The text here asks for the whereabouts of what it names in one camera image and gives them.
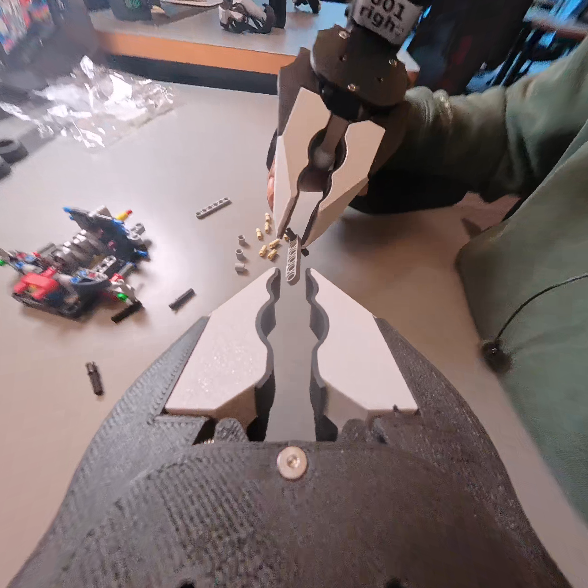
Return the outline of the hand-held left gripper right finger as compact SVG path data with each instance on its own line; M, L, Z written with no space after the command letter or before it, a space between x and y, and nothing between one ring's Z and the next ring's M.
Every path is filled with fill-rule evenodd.
M342 430L390 413L419 408L375 315L315 269L305 274L317 338L311 357L310 396L316 430Z

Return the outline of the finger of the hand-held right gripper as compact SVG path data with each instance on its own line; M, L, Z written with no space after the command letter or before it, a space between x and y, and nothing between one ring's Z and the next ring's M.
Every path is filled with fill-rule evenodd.
M368 182L368 174L385 129L372 121L349 125L343 138L344 157L328 174L322 200L317 204L302 238L308 247L342 215Z
M317 93L300 88L282 135L276 140L273 214L276 230L285 230L309 165L309 147L329 122L330 111Z

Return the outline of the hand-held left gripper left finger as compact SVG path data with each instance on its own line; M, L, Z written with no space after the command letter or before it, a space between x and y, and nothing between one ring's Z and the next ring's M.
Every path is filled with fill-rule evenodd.
M165 412L236 419L266 430L275 397L275 328L281 271L271 268L215 309L170 393Z

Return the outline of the grey lego beam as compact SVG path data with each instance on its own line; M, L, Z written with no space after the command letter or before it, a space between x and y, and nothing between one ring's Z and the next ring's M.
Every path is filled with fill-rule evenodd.
M285 277L289 285L295 285L300 277L300 264L302 260L302 243L300 237L296 235L291 238L286 256Z
M215 212L224 209L225 207L227 207L231 203L232 202L231 202L230 198L228 198L228 197L221 198L221 199L205 206L204 208L197 210L195 213L195 217L199 220L202 220L204 218L211 216Z

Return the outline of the person's right forearm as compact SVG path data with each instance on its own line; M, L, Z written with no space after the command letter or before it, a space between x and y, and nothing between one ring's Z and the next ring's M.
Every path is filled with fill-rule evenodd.
M449 96L417 87L406 100L405 136L369 183L453 180L487 202L526 199L555 173L564 194L587 189L587 39L506 88Z

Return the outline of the pile of tan lego pins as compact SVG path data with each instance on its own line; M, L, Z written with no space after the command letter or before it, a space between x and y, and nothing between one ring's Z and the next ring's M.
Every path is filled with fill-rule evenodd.
M288 230L279 233L273 216L269 212L263 215L263 222L254 230L254 241L259 245L258 255L271 262L279 256L282 247L288 247L291 237Z

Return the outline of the lego chassis assembly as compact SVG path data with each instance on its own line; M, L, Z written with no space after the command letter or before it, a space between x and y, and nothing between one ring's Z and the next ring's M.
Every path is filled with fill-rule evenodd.
M144 225L127 223L133 212L113 215L106 206L63 211L79 228L71 239L32 252L1 249L1 266L18 275L11 297L71 320L82 319L106 298L122 304L121 310L139 300L128 276L149 251Z

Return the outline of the person's right hand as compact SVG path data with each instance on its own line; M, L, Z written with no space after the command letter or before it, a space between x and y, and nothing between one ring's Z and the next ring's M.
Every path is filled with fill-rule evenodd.
M311 169L303 174L301 180L299 180L299 190L301 192L322 192L325 188L326 181L328 179L328 173L326 171L320 171ZM273 162L268 171L268 181L266 188L266 198L270 211L274 209L274 197L275 197L275 163Z

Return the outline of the white and black device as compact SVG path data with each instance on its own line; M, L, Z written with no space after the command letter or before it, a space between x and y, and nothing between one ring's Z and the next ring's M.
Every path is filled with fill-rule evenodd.
M276 16L268 4L254 1L222 1L218 6L222 29L232 33L268 34L276 25Z

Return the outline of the wood edged desk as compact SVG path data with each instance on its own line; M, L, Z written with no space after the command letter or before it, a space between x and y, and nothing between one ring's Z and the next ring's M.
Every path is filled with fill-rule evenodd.
M286 27L269 34L224 31L216 7L176 6L153 21L119 21L111 10L91 13L108 65L159 82L276 94L277 73L317 33L345 24L343 4L324 2L318 14L287 4Z

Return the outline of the crumpled clear plastic wrapper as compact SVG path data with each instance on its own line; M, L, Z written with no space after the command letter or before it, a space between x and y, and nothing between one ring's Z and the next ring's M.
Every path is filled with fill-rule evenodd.
M70 74L24 99L1 97L1 114L31 124L41 139L63 136L95 149L115 143L175 105L168 86L84 56Z

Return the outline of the black box with green lights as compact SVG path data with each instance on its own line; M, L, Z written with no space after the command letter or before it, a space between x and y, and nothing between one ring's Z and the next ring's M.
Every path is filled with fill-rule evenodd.
M108 1L113 16L123 22L151 22L151 1Z

